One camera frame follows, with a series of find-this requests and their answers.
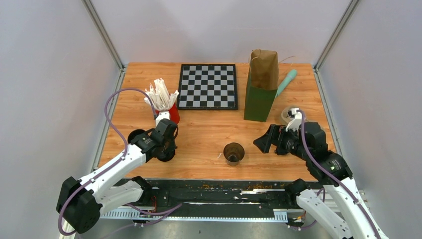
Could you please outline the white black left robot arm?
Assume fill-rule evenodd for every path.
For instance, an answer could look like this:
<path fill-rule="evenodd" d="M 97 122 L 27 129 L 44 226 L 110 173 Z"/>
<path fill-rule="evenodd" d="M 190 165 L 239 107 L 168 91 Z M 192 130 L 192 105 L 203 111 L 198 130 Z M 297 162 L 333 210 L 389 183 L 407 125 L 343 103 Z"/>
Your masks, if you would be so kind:
<path fill-rule="evenodd" d="M 125 148 L 114 159 L 80 178 L 67 178 L 61 187 L 56 210 L 59 222 L 68 222 L 75 233 L 89 231 L 100 216 L 129 203 L 146 206 L 152 201 L 152 185 L 136 176 L 123 185 L 116 183 L 153 158 L 167 162 L 176 152 L 178 125 L 161 119 L 155 128 L 137 129 L 124 141 Z"/>

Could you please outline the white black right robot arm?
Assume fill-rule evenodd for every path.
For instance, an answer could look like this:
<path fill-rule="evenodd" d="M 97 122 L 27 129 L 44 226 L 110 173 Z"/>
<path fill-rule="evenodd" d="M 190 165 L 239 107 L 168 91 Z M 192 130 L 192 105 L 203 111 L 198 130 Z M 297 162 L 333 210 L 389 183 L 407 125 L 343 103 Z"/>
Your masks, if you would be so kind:
<path fill-rule="evenodd" d="M 301 178 L 285 187 L 287 206 L 304 209 L 336 239 L 387 238 L 363 202 L 345 159 L 328 149 L 325 131 L 318 123 L 305 122 L 296 130 L 272 124 L 253 143 L 262 153 L 268 153 L 274 145 L 277 155 L 291 154 L 304 160 L 309 173 L 331 195 L 341 215 L 328 207 Z"/>

